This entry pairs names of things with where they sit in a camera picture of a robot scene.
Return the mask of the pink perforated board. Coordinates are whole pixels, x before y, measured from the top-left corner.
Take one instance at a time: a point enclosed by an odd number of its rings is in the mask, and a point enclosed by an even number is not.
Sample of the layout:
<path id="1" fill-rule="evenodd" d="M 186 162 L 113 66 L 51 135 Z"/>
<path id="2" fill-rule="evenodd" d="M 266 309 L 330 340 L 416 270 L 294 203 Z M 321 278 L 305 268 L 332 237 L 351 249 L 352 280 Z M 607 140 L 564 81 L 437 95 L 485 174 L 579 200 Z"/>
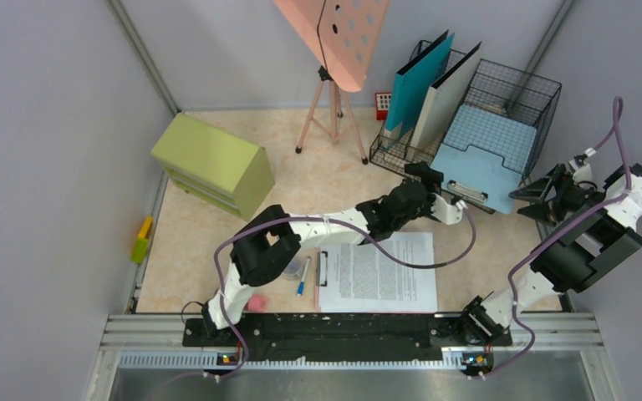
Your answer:
<path id="1" fill-rule="evenodd" d="M 276 0 L 273 4 L 340 89 L 350 93 L 363 89 L 388 1 Z"/>

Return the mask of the pink clipboard with papers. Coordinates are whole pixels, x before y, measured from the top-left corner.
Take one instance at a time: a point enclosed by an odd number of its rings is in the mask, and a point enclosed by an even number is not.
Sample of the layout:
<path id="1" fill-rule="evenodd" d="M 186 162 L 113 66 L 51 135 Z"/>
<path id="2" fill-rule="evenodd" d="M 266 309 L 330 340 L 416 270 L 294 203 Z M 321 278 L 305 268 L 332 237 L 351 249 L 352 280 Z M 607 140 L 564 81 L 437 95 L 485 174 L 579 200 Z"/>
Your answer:
<path id="1" fill-rule="evenodd" d="M 402 266 L 372 244 L 326 246 L 315 303 L 320 312 L 436 312 L 436 272 Z"/>

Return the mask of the light blue clipboard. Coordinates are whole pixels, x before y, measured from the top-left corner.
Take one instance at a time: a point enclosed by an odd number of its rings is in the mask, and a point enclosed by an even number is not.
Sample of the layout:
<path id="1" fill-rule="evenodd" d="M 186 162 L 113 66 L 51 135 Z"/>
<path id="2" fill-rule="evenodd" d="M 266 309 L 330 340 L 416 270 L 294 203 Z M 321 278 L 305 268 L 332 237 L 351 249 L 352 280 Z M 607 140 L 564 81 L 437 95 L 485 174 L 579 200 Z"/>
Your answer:
<path id="1" fill-rule="evenodd" d="M 443 189 L 510 214 L 514 199 L 509 194 L 522 181 L 536 135 L 531 125 L 463 104 L 431 168 L 443 173 Z"/>

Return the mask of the blue white marker pen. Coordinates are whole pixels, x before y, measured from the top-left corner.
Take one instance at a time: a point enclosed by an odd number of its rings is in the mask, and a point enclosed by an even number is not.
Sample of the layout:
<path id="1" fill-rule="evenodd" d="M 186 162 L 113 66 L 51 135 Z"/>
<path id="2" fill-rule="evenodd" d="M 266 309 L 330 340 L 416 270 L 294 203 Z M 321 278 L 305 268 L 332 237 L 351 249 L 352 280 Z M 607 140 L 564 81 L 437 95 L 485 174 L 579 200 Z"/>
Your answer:
<path id="1" fill-rule="evenodd" d="M 300 281 L 299 281 L 298 288 L 297 288 L 297 291 L 296 291 L 296 296 L 297 297 L 301 297 L 303 295 L 305 284 L 306 284 L 307 277 L 308 277 L 308 272 L 309 272 L 310 266 L 311 266 L 311 262 L 312 262 L 312 258 L 310 256 L 308 256 L 306 258 L 305 262 L 304 262 L 303 270 L 302 270 L 301 277 L 300 277 Z"/>

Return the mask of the yellow green toy block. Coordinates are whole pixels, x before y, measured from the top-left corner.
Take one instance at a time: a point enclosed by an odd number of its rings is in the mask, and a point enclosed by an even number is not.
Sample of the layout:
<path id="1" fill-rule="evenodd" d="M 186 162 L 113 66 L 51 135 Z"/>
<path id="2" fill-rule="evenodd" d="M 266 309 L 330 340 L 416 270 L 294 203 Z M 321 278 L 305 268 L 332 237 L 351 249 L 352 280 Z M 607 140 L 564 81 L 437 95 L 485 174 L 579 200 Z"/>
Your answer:
<path id="1" fill-rule="evenodd" d="M 153 216 L 147 216 L 137 231 L 135 242 L 130 252 L 130 261 L 141 264 L 147 255 L 150 243 L 150 233 L 153 226 Z"/>

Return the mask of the grey white file folder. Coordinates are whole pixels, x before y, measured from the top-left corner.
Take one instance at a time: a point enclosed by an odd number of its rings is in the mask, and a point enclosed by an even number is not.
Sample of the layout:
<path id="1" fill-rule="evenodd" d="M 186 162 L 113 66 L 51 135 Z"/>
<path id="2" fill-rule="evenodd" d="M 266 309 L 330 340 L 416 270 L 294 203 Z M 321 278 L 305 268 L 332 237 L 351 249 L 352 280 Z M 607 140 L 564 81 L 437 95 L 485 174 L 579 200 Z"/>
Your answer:
<path id="1" fill-rule="evenodd" d="M 410 140 L 411 147 L 424 150 L 443 138 L 481 58 L 482 42 L 479 42 L 428 88 Z"/>

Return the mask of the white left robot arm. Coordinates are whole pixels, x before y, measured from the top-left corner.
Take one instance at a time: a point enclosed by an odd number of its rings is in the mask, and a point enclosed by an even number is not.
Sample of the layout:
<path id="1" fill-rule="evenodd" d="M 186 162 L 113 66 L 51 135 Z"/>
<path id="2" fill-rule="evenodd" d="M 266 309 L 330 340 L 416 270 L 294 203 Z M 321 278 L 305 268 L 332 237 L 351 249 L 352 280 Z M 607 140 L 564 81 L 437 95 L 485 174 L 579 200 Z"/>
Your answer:
<path id="1" fill-rule="evenodd" d="M 389 194 L 344 211 L 295 215 L 271 205 L 250 220 L 221 245 L 231 249 L 230 264 L 201 308 L 203 335 L 215 345 L 229 343 L 255 288 L 278 279 L 302 249 L 380 242 L 423 217 L 447 225 L 461 220 L 460 202 L 441 194 L 442 173 L 425 162 L 408 164 L 405 172 L 408 177 Z"/>

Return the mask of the pink capped tube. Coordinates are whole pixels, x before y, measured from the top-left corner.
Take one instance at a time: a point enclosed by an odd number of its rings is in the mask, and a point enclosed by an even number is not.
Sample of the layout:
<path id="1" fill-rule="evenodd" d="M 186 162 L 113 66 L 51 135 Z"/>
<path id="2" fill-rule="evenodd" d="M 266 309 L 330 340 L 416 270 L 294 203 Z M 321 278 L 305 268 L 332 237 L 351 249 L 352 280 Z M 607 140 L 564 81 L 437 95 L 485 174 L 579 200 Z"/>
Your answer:
<path id="1" fill-rule="evenodd" d="M 254 294 L 247 302 L 246 309 L 253 313 L 264 313 L 267 311 L 268 298 L 261 294 Z"/>

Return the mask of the clear jar of paperclips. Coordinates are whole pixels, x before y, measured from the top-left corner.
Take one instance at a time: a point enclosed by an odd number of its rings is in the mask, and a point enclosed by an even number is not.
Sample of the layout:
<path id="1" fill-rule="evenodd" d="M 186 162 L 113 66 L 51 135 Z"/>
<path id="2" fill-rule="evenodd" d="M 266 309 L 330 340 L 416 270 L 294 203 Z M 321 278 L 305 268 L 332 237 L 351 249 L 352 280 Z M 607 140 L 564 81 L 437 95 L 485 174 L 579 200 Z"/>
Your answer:
<path id="1" fill-rule="evenodd" d="M 303 275 L 303 261 L 294 257 L 284 268 L 282 278 L 289 281 L 298 281 Z"/>

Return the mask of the red white small box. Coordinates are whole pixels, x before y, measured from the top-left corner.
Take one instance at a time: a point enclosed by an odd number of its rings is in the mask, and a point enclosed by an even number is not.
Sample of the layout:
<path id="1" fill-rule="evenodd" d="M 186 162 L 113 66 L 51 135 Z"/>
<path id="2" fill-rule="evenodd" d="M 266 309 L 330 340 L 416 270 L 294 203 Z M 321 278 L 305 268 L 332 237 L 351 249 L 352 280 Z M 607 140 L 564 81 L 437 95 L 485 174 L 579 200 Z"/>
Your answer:
<path id="1" fill-rule="evenodd" d="M 376 92 L 375 94 L 375 115 L 378 121 L 385 121 L 390 109 L 391 92 Z"/>

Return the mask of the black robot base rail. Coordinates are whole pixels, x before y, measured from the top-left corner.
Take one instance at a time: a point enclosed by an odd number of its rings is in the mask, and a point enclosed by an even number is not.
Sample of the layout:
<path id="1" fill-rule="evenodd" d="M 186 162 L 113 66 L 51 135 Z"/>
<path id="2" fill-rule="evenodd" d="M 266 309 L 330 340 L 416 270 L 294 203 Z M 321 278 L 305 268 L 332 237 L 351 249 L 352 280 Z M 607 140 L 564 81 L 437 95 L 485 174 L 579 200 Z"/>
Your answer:
<path id="1" fill-rule="evenodd" d="M 510 346 L 504 332 L 483 338 L 461 317 L 432 314 L 245 313 L 234 328 L 202 317 L 185 323 L 185 347 L 249 349 L 251 362 L 304 358 L 323 363 L 440 361 L 449 347 Z"/>

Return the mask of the teal file folder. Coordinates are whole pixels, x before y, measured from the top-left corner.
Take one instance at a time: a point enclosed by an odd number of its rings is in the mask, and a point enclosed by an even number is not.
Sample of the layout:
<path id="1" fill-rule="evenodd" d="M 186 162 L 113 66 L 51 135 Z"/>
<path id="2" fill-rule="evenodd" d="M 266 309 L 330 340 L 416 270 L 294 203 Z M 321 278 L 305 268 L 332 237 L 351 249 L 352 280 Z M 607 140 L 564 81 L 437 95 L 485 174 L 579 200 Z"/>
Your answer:
<path id="1" fill-rule="evenodd" d="M 445 31 L 395 73 L 385 134 L 398 140 L 415 128 L 428 88 L 443 73 L 454 33 Z"/>

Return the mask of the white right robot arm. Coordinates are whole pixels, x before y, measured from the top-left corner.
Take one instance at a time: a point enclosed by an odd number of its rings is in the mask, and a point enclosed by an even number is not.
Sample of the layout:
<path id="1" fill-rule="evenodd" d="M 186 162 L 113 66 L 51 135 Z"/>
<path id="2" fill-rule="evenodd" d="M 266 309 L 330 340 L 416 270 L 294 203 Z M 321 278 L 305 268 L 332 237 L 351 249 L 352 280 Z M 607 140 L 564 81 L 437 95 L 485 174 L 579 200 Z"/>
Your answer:
<path id="1" fill-rule="evenodd" d="M 619 167 L 598 188 L 588 165 L 559 164 L 544 177 L 513 191 L 526 201 L 519 214 L 554 231 L 508 277 L 508 286 L 475 297 L 456 322 L 459 338 L 487 345 L 502 337 L 526 308 L 545 297 L 583 292 L 642 247 L 642 165 Z"/>

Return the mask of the green metal drawer box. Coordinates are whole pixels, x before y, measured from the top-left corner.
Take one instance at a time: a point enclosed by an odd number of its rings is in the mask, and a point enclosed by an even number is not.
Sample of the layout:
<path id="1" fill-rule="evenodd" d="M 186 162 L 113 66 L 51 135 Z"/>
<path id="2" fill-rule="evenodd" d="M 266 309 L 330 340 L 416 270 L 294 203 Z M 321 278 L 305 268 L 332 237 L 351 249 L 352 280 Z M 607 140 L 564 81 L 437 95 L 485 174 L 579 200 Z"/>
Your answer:
<path id="1" fill-rule="evenodd" d="M 255 216 L 275 184 L 262 146 L 183 113 L 151 155 L 175 186 L 244 221 Z"/>

